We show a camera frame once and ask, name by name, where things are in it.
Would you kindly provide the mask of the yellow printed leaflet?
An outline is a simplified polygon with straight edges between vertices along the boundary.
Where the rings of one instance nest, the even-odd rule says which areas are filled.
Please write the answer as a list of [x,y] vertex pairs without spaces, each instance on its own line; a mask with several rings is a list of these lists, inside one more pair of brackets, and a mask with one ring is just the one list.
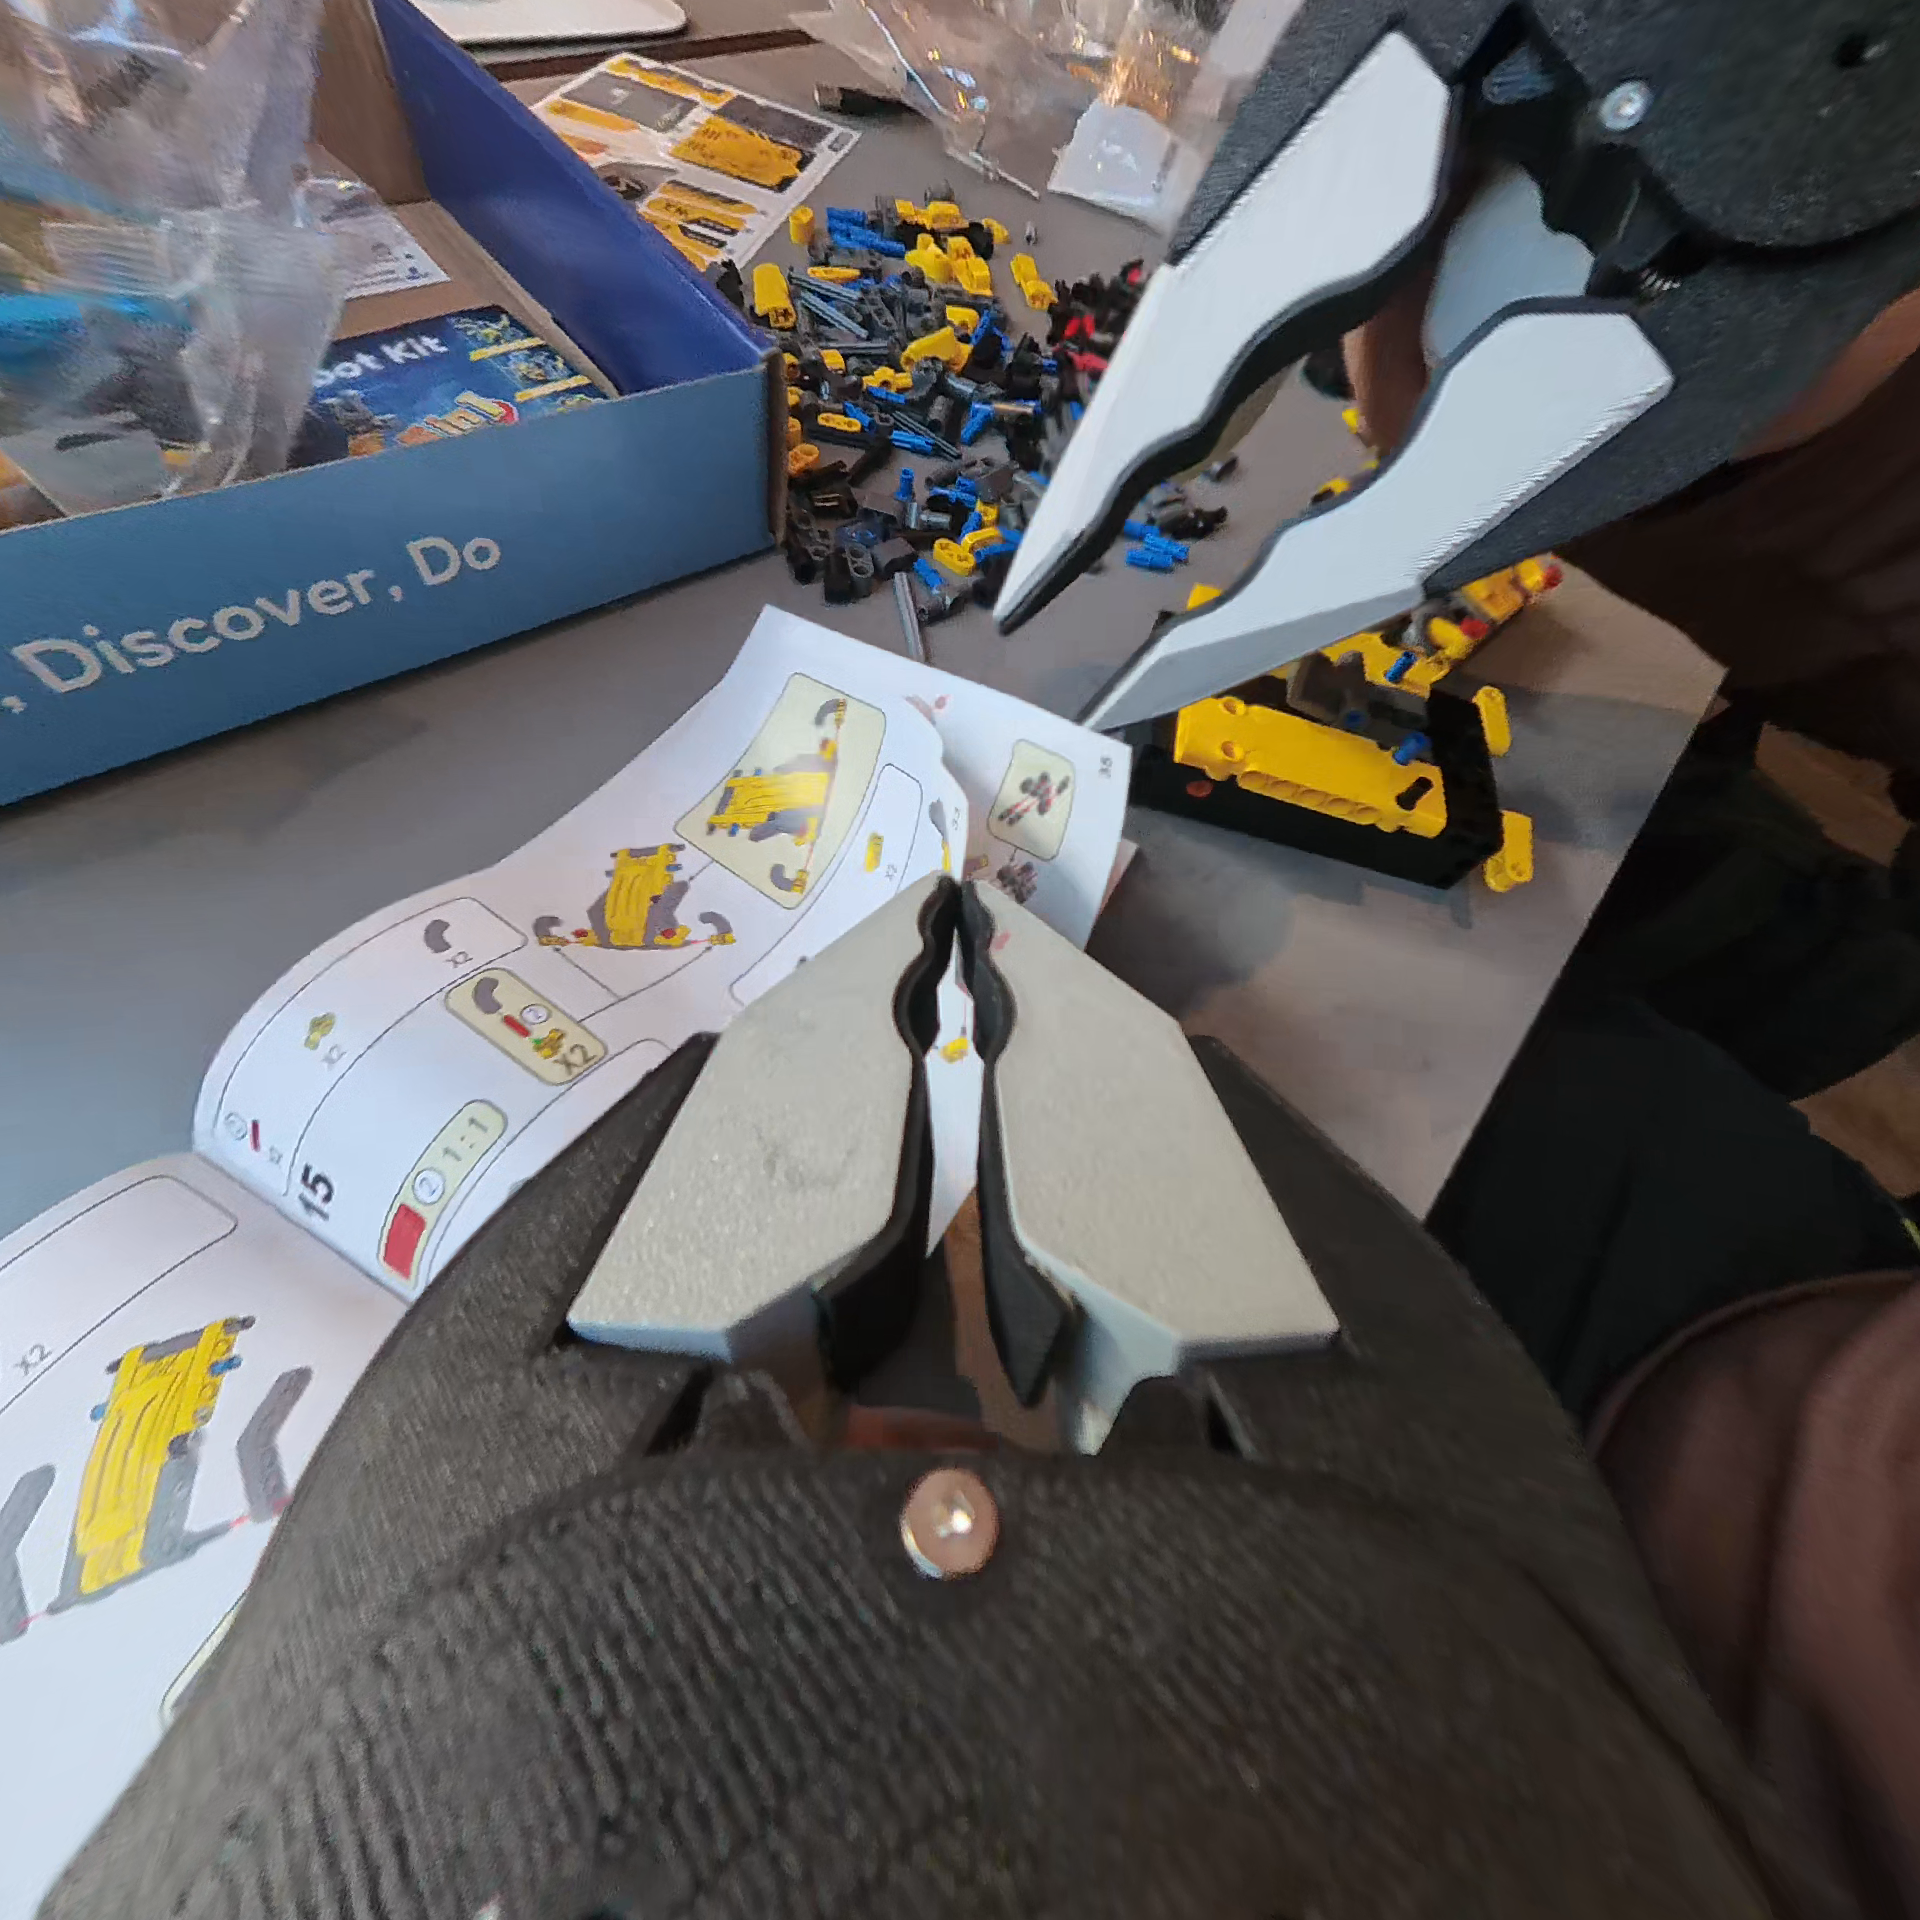
[[699,272],[749,268],[858,144],[816,113],[643,55],[551,90],[535,118]]

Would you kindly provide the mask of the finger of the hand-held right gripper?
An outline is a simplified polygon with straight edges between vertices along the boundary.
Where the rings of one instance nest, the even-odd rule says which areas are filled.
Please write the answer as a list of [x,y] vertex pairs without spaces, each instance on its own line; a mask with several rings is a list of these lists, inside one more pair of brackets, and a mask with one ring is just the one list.
[[1438,203],[1454,90],[1386,32],[1251,183],[1146,284],[1015,554],[1023,627],[1118,537],[1144,492],[1208,460],[1274,368],[1350,326]]
[[1446,564],[1671,388],[1623,310],[1522,304],[1490,321],[1366,488],[1286,524],[1235,587],[1150,639],[1079,722],[1111,731],[1173,714],[1414,610]]

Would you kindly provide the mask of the black and yellow brick assembly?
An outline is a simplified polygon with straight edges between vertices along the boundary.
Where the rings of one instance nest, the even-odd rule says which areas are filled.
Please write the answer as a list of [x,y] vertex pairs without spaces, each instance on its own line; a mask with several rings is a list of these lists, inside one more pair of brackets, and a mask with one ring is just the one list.
[[1129,800],[1429,892],[1481,881],[1501,759],[1475,689],[1417,689],[1414,665],[1366,634],[1129,727]]

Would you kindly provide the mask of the yellow and grey brick module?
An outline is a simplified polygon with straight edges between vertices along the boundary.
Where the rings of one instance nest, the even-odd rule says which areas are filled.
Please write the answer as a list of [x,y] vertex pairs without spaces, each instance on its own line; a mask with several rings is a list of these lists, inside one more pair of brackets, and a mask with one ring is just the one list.
[[1511,627],[1566,579],[1557,555],[1538,555],[1503,568],[1453,591],[1426,598],[1405,632],[1405,652],[1414,671],[1431,679],[1465,663],[1485,642]]

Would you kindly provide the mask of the person's brown shirt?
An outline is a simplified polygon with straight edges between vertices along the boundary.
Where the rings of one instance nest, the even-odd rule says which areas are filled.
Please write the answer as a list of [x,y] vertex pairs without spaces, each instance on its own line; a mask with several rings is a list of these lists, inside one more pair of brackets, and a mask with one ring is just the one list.
[[1602,1407],[1591,1455],[1671,1632],[1859,1915],[1918,1915],[1918,1287],[1720,1310]]

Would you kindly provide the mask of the blue cardboard box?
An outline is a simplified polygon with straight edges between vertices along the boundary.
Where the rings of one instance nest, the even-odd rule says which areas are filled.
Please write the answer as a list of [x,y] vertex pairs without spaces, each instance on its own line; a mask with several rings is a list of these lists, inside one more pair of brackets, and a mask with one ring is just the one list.
[[323,465],[6,534],[2,795],[766,550],[775,354],[414,4],[328,4],[320,154],[441,280],[351,299]]

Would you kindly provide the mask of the person's right forearm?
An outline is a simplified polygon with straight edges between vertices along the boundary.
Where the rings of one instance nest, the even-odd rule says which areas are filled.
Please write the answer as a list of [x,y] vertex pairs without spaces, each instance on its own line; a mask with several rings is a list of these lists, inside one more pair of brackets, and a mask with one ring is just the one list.
[[1761,448],[1565,546],[1791,731],[1886,766],[1918,747],[1915,296]]

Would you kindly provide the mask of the person's right hand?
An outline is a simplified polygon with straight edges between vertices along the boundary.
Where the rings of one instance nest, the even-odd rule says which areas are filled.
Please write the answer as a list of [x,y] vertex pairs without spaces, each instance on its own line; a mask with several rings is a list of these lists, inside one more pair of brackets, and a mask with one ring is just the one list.
[[1422,302],[1386,307],[1343,336],[1341,354],[1367,446],[1399,450],[1434,376]]

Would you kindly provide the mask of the pile of loose brick pieces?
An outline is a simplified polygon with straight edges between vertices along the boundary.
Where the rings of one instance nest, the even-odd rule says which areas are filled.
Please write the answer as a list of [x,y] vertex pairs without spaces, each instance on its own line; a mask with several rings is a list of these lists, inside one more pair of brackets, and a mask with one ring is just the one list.
[[952,199],[798,203],[712,280],[778,336],[782,551],[833,609],[893,593],[910,639],[989,609],[1146,290],[1146,264],[1051,278],[1038,231]]

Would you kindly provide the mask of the instruction booklet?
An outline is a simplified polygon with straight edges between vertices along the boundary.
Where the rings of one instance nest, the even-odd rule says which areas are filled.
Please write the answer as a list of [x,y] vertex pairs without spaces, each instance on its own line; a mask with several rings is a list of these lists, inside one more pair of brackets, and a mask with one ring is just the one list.
[[6,1855],[181,1713],[406,1305],[691,1034],[929,873],[1079,944],[1129,751],[766,609],[525,849],[338,936],[229,1034],[193,1148],[6,1246]]

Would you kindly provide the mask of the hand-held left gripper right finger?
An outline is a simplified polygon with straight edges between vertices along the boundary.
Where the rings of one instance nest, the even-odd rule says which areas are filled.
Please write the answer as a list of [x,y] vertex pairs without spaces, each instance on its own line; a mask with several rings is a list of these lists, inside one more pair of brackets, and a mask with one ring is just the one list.
[[993,888],[955,928],[984,1068],[976,1211],[1001,1370],[1091,1457],[1137,1388],[1341,1334],[1186,1034]]

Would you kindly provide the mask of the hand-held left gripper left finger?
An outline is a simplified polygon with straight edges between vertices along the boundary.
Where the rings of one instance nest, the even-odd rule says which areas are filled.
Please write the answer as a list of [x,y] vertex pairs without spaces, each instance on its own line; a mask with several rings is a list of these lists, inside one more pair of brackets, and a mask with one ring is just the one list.
[[854,1388],[918,1318],[927,1057],[960,890],[927,876],[707,1049],[576,1294],[579,1337],[735,1368],[816,1356]]

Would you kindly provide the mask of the white flat device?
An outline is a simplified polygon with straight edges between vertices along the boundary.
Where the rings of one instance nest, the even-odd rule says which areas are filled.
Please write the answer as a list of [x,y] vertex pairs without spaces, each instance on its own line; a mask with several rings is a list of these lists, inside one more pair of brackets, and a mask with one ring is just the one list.
[[689,28],[679,2],[417,2],[447,36],[470,50],[498,52],[530,46],[627,46],[673,39]]

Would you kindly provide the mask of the clear bag of blue parts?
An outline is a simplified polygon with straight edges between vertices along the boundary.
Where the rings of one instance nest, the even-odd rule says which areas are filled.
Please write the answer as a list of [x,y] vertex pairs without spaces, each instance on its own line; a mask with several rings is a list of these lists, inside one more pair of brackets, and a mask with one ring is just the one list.
[[6,524],[280,473],[343,316],[325,8],[2,4]]

